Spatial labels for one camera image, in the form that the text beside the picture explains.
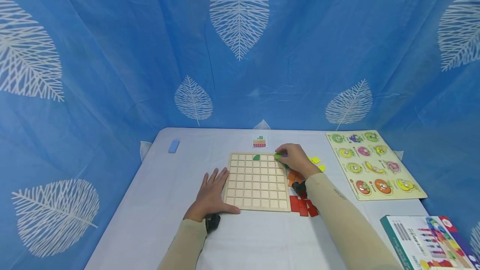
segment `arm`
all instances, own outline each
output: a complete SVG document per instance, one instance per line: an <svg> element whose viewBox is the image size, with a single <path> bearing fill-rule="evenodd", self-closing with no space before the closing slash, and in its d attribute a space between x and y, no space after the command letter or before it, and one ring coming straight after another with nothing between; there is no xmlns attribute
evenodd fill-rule
<svg viewBox="0 0 480 270"><path fill-rule="evenodd" d="M298 144L284 144L280 162L306 178L307 194L319 210L348 270L402 270L391 251L347 198L308 159Z"/></svg>
<svg viewBox="0 0 480 270"><path fill-rule="evenodd" d="M183 217L177 235L157 270L195 270L207 236L205 216L220 212L240 214L239 208L222 200L222 189L228 178L227 168L218 176L217 173L218 169L215 169L210 179L205 173L197 199Z"/></svg>

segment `wooden grid board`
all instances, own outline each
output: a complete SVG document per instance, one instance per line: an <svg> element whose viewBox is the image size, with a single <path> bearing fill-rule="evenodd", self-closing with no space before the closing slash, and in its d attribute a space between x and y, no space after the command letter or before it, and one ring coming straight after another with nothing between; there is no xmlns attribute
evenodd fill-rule
<svg viewBox="0 0 480 270"><path fill-rule="evenodd" d="M228 165L225 203L241 210L291 211L287 170L275 154L235 152Z"/></svg>

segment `toy box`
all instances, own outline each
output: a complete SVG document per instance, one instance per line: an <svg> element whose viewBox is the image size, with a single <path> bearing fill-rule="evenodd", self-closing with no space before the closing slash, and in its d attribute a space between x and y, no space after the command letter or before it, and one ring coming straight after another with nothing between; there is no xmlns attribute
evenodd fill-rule
<svg viewBox="0 0 480 270"><path fill-rule="evenodd" d="M406 270L480 269L447 217L385 216L380 221Z"/></svg>

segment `white leaf pattern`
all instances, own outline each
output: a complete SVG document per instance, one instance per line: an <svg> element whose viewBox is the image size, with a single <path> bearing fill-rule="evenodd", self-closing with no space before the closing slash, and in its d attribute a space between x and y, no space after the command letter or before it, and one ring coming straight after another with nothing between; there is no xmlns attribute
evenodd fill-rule
<svg viewBox="0 0 480 270"><path fill-rule="evenodd" d="M403 159L403 150L402 151L393 150L393 153L398 157L399 160Z"/></svg>
<svg viewBox="0 0 480 270"><path fill-rule="evenodd" d="M83 179L61 180L12 192L18 235L30 253L49 257L66 251L92 223L100 203Z"/></svg>
<svg viewBox="0 0 480 270"><path fill-rule="evenodd" d="M60 79L60 57L44 27L0 0L0 90L63 102Z"/></svg>
<svg viewBox="0 0 480 270"><path fill-rule="evenodd" d="M196 119L198 126L199 120L208 119L212 115L212 100L188 75L175 92L174 100L175 105L185 116Z"/></svg>
<svg viewBox="0 0 480 270"><path fill-rule="evenodd" d="M262 36L269 13L268 0L210 0L212 24L239 60Z"/></svg>
<svg viewBox="0 0 480 270"><path fill-rule="evenodd" d="M472 229L470 246L477 257L480 258L480 222Z"/></svg>
<svg viewBox="0 0 480 270"><path fill-rule="evenodd" d="M442 71L480 59L480 0L455 0L440 18Z"/></svg>
<svg viewBox="0 0 480 270"><path fill-rule="evenodd" d="M152 143L147 142L147 141L140 141L140 159L143 162L143 159L145 159L145 156L147 155L150 146L152 146Z"/></svg>
<svg viewBox="0 0 480 270"><path fill-rule="evenodd" d="M350 90L345 90L335 96L326 108L326 118L329 122L350 124L365 118L372 108L373 97L367 80L362 80Z"/></svg>
<svg viewBox="0 0 480 270"><path fill-rule="evenodd" d="M259 124L255 125L253 129L270 129L270 126L265 120L262 120Z"/></svg>

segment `black object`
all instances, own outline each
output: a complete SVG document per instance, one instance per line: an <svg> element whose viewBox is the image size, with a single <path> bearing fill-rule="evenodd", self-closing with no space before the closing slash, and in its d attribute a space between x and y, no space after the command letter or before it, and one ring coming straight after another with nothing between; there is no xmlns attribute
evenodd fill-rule
<svg viewBox="0 0 480 270"><path fill-rule="evenodd" d="M217 229L219 224L220 224L220 215L212 214L210 219L206 219L205 221L205 227L207 229L207 233L211 233L212 231Z"/></svg>
<svg viewBox="0 0 480 270"><path fill-rule="evenodd" d="M292 184L292 188L298 196L307 197L307 187L305 185L305 181L303 181L301 184L299 184L298 182L294 182Z"/></svg>

